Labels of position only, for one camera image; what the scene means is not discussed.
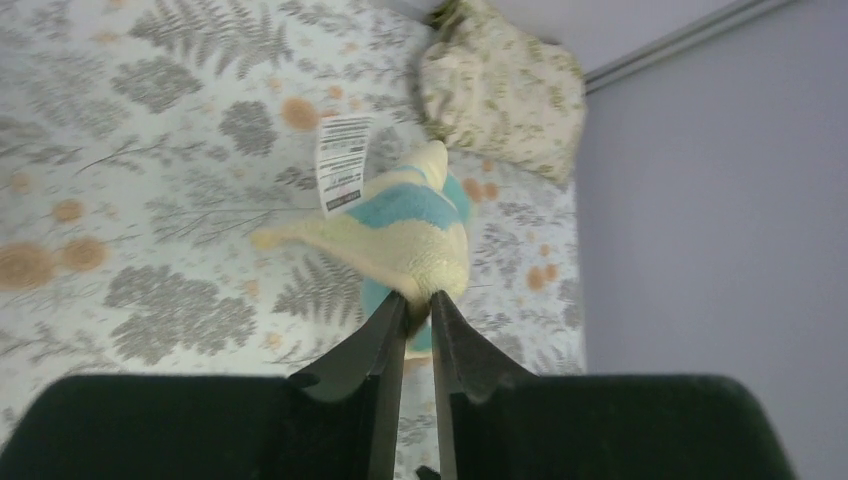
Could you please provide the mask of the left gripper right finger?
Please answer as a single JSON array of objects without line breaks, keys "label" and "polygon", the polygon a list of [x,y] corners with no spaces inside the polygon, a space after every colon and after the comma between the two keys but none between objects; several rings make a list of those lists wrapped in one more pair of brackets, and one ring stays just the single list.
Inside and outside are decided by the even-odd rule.
[{"label": "left gripper right finger", "polygon": [[444,479],[793,479],[757,398],[709,374],[538,375],[431,300]]}]

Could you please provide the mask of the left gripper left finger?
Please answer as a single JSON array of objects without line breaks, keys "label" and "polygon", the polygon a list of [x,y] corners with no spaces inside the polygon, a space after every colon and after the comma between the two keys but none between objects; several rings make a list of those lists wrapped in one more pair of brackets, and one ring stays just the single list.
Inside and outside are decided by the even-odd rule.
[{"label": "left gripper left finger", "polygon": [[407,307],[389,295],[289,376],[77,375],[46,388],[5,479],[389,479]]}]

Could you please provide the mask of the yellow teal patterned towel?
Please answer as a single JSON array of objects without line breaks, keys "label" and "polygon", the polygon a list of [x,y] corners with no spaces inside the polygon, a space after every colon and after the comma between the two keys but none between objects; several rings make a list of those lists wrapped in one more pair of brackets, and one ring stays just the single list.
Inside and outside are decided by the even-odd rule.
[{"label": "yellow teal patterned towel", "polygon": [[363,277],[365,315],[392,292],[407,302],[406,360],[432,354],[431,297],[461,296],[470,283],[467,227],[473,205],[449,169],[443,142],[429,141],[371,180],[364,178],[374,119],[368,114],[320,120],[315,147],[320,213],[255,231],[257,249],[301,242]]}]

